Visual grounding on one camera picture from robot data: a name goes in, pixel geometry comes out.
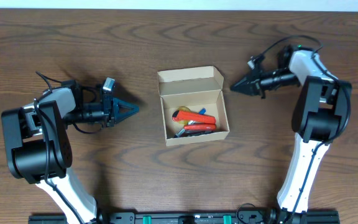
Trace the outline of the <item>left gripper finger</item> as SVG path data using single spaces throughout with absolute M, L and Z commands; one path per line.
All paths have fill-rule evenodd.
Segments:
M 116 116 L 132 116 L 139 112 L 137 105 L 120 100 L 119 98 L 113 98 L 113 108 Z
M 114 110 L 114 122 L 120 123 L 125 119 L 135 115 L 137 113 L 137 108 L 125 108 L 118 107 Z

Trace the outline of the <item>red black stapler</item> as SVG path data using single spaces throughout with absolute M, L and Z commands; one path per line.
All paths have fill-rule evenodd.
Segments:
M 216 129 L 215 124 L 190 124 L 183 127 L 178 133 L 183 133 L 187 130 L 189 131 L 214 131 Z

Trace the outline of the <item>blue marker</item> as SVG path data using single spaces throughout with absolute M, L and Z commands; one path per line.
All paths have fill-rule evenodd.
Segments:
M 179 120 L 180 113 L 181 113 L 181 111 L 178 111 L 177 115 L 175 116 L 176 120 Z M 203 117 L 203 115 L 199 114 L 199 113 L 194 113 L 191 111 L 191 112 L 183 112 L 183 114 L 186 117 L 188 117 L 188 119 L 190 120 L 187 125 L 195 124 L 195 123 L 203 123 L 205 121 L 205 118 Z

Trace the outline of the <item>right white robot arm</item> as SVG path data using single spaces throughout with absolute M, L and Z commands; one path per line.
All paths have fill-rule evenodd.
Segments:
M 264 98 L 266 91 L 281 86 L 301 86 L 291 119 L 294 151 L 277 195 L 280 210 L 265 222 L 307 223 L 309 195 L 319 165 L 349 122 L 352 86 L 329 72 L 315 49 L 286 46 L 278 55 L 278 68 L 271 72 L 263 71 L 264 58 L 260 54 L 248 62 L 246 84 L 251 96 Z

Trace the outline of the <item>yellow tape roll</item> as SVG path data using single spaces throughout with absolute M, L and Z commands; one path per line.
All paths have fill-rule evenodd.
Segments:
M 179 115 L 179 120 L 176 120 L 176 122 L 180 125 L 187 125 L 190 120 L 183 114 L 183 112 L 191 112 L 191 110 L 186 106 L 181 106 L 177 110 L 181 111 L 181 113 Z

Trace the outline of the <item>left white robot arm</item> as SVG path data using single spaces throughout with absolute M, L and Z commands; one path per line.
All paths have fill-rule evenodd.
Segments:
M 29 223 L 263 223 L 264 212 L 253 204 L 235 212 L 106 213 L 71 168 L 73 156 L 67 127 L 98 123 L 110 128 L 138 113 L 137 105 L 113 95 L 112 78 L 95 87 L 75 80 L 51 85 L 32 103 L 1 114 L 7 166 L 51 196 L 63 215 L 32 215 Z

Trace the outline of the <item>orange utility knife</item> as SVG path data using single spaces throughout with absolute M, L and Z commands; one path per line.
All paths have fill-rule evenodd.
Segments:
M 194 113 L 191 111 L 181 111 L 176 110 L 176 112 L 172 115 L 173 121 L 195 121 L 199 123 L 208 123 L 208 124 L 214 124 L 216 122 L 216 118 L 214 116 L 209 115 L 203 115 L 199 113 Z

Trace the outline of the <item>black white marker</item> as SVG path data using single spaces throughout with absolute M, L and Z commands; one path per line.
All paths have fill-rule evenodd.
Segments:
M 192 136 L 200 136 L 200 135 L 204 135 L 204 134 L 211 134 L 212 131 L 185 131 L 183 133 L 176 133 L 176 135 L 174 136 L 174 138 L 183 138 L 183 137 L 192 137 Z

